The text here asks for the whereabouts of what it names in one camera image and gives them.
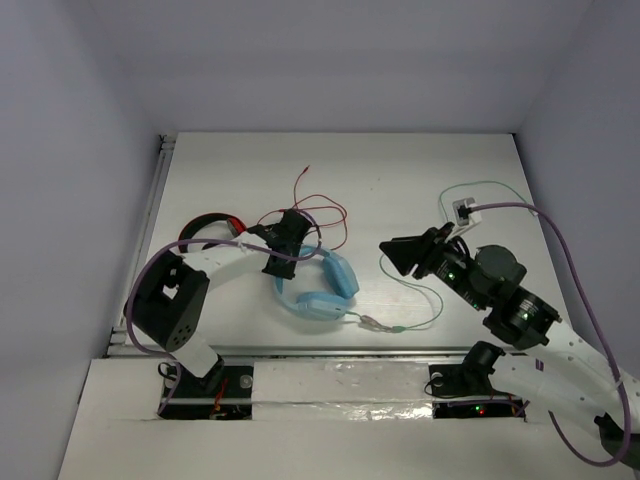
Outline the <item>light blue headphones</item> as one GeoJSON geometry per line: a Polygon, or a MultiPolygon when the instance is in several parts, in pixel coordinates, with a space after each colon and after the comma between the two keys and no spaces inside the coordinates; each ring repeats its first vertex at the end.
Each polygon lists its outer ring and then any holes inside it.
{"type": "Polygon", "coordinates": [[[300,292],[291,300],[286,295],[290,280],[276,277],[273,281],[275,296],[282,307],[293,315],[314,321],[337,321],[350,313],[359,281],[350,263],[333,250],[321,249],[321,278],[324,290],[300,292]]]}

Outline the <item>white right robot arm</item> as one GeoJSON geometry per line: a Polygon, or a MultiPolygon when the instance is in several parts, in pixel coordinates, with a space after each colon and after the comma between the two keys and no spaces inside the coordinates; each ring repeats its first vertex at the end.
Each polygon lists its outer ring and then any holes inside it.
{"type": "Polygon", "coordinates": [[[621,369],[609,347],[596,350],[558,311],[521,287],[523,265],[506,248],[483,246],[475,255],[457,237],[453,225],[432,227],[420,236],[396,237],[380,244],[402,276],[433,275],[477,311],[502,344],[543,363],[531,369],[501,346],[476,342],[464,360],[440,369],[428,383],[435,395],[468,397],[511,393],[563,417],[599,438],[610,459],[639,467],[639,381],[621,369]]]}

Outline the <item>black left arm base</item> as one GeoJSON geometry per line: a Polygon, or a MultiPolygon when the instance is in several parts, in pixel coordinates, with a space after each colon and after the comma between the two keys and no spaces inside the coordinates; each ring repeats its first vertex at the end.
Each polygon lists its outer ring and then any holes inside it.
{"type": "Polygon", "coordinates": [[[162,390],[157,415],[164,420],[251,420],[252,365],[225,365],[205,386],[184,367],[161,362],[162,390]]]}

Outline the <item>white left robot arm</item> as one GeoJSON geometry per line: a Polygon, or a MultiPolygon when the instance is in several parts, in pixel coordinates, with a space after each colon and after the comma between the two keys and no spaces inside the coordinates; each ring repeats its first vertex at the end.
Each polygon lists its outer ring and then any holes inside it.
{"type": "Polygon", "coordinates": [[[288,209],[279,222],[252,226],[229,240],[193,238],[162,247],[139,272],[125,303],[130,340],[143,353],[177,362],[200,394],[215,392],[224,361],[198,333],[208,293],[245,274],[293,278],[297,263],[322,246],[318,237],[311,252],[302,253],[310,231],[320,232],[313,217],[288,209]]]}

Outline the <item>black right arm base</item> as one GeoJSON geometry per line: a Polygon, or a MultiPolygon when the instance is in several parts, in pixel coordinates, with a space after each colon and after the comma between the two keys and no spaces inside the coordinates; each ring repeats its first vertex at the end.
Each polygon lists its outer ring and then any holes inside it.
{"type": "Polygon", "coordinates": [[[434,401],[434,418],[525,420],[529,402],[490,383],[495,363],[505,356],[500,347],[479,341],[458,364],[431,364],[424,393],[434,401]]]}

